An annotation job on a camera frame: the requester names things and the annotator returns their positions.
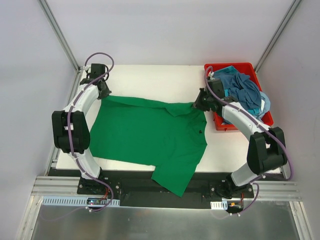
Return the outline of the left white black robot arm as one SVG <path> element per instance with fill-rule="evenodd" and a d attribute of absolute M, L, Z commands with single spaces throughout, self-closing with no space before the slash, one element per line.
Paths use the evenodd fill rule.
<path fill-rule="evenodd" d="M 85 78 L 70 103 L 51 115 L 53 140 L 56 148 L 69 155 L 78 166 L 81 177 L 90 180 L 88 188 L 99 195 L 106 183 L 100 179 L 101 168 L 89 150 L 91 136 L 86 115 L 96 100 L 108 97 L 112 92 L 107 85 L 110 68 L 105 64 L 92 63 L 85 68 Z"/>

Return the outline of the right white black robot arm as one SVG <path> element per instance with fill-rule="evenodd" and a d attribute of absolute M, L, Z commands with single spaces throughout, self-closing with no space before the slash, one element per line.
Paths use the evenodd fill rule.
<path fill-rule="evenodd" d="M 200 88 L 193 107 L 203 112 L 217 113 L 234 125 L 248 140 L 246 163 L 215 187 L 217 196 L 231 199 L 241 194 L 243 189 L 266 172 L 287 164 L 289 157 L 285 136 L 281 128 L 264 124 L 233 97 L 225 96 L 220 79 L 207 76 L 205 85 Z"/>

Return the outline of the green polo shirt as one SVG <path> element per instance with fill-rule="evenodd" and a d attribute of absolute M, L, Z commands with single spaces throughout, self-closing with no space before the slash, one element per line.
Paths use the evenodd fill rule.
<path fill-rule="evenodd" d="M 207 147 L 206 125 L 190 102 L 109 96 L 90 130 L 89 149 L 96 158 L 154 166 L 151 178 L 181 197 Z"/>

